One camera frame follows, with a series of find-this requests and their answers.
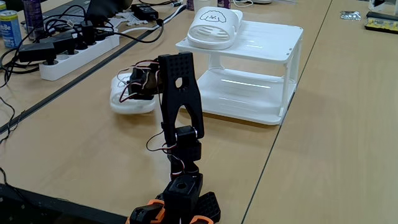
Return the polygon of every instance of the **plug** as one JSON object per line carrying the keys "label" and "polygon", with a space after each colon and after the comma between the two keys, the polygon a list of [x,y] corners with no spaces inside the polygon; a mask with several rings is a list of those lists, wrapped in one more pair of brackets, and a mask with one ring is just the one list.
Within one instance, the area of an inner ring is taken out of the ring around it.
{"label": "plug", "polygon": [[83,35],[83,41],[86,42],[87,45],[95,44],[95,30],[93,23],[91,21],[83,21],[80,23],[81,25],[81,33]]}
{"label": "plug", "polygon": [[114,34],[111,31],[96,30],[95,31],[95,40],[101,41],[101,40],[104,40],[105,38],[110,37],[112,35],[114,35]]}
{"label": "plug", "polygon": [[86,42],[83,40],[83,37],[80,35],[75,38],[75,48],[77,50],[86,50],[88,48]]}
{"label": "plug", "polygon": [[46,60],[45,65],[55,65],[57,54],[53,43],[36,43],[22,45],[19,49],[20,62],[36,62]]}
{"label": "plug", "polygon": [[53,43],[56,54],[64,53],[64,51],[68,51],[68,55],[75,54],[75,40],[69,32],[41,39],[40,43]]}

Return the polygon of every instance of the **cartoon face print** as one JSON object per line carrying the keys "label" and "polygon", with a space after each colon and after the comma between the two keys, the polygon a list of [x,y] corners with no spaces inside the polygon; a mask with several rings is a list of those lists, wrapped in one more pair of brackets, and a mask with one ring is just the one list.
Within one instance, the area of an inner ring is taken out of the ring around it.
{"label": "cartoon face print", "polygon": [[200,19],[208,22],[226,22],[224,14],[220,11],[214,10],[203,13],[203,15],[200,16]]}

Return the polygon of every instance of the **white shelf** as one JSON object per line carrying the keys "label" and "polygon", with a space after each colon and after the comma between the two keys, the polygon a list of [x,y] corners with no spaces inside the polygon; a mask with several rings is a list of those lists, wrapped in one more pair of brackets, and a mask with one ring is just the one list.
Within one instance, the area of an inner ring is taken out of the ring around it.
{"label": "white shelf", "polygon": [[[303,29],[242,21],[234,44],[224,50],[192,47],[187,39],[179,51],[209,54],[208,70],[198,80],[204,112],[280,124],[297,86]],[[283,65],[284,77],[222,69],[221,56]]]}
{"label": "white shelf", "polygon": [[[212,69],[198,80],[204,112],[261,124],[280,124],[284,78],[228,69]],[[290,80],[289,101],[296,84]]]}
{"label": "white shelf", "polygon": [[287,63],[292,51],[302,38],[303,29],[297,26],[242,21],[234,44],[225,50],[208,50],[192,47],[185,38],[176,46],[180,51],[219,54],[223,56]]}

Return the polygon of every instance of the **mounting hole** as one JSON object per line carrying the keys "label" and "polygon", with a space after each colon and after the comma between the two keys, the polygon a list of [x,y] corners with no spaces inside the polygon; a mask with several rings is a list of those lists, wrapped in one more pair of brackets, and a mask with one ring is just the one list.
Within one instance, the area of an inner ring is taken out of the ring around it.
{"label": "mounting hole", "polygon": [[185,183],[178,183],[177,184],[177,188],[178,189],[184,189],[185,187],[187,187],[187,185]]}
{"label": "mounting hole", "polygon": [[178,79],[175,81],[175,87],[181,88],[181,86],[182,86],[182,78],[178,78]]}
{"label": "mounting hole", "polygon": [[69,56],[67,56],[67,55],[57,55],[57,60],[66,60],[68,58],[69,58]]}

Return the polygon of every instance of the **blue can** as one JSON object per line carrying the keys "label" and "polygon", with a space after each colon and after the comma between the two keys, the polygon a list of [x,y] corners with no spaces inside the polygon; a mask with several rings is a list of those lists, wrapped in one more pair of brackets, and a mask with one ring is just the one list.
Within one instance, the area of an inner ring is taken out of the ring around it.
{"label": "blue can", "polygon": [[0,12],[0,26],[4,45],[7,48],[18,47],[22,41],[17,11],[5,10]]}
{"label": "blue can", "polygon": [[0,1],[0,12],[3,12],[5,10],[7,10],[6,2],[5,1]]}

